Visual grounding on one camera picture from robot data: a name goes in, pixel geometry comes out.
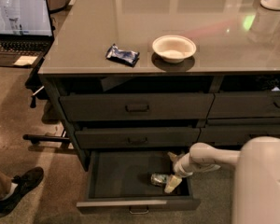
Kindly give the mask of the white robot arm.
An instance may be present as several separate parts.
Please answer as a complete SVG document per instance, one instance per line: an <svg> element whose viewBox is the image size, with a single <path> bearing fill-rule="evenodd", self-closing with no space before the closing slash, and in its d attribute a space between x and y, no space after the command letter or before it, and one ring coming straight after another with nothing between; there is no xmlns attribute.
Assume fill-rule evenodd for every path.
<svg viewBox="0 0 280 224"><path fill-rule="evenodd" d="M280 224L279 138L253 138L239 151L196 143L188 153L169 157L173 173L167 179L167 193L194 173L230 167L234 170L231 223Z"/></svg>

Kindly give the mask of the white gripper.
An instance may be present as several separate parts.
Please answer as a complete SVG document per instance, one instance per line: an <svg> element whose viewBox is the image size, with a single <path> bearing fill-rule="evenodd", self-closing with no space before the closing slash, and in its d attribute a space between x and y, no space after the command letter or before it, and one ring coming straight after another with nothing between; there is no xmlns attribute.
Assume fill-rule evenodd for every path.
<svg viewBox="0 0 280 224"><path fill-rule="evenodd" d="M182 182L181 177L193 175L192 159L190 154L176 155L173 152L168 152L168 156L173 163L173 171L175 175L170 175L167 179L164 192L172 193Z"/></svg>

